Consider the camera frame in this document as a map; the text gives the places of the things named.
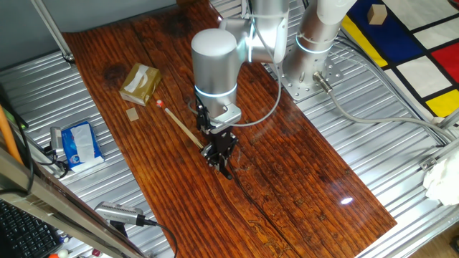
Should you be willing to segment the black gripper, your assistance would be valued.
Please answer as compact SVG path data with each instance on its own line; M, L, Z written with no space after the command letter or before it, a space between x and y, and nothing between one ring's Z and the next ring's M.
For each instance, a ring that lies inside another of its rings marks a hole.
M218 133L210 133L207 139L209 144L200 150L201 155L210 167L225 171L227 160L238 142L237 137L232 133L232 127Z

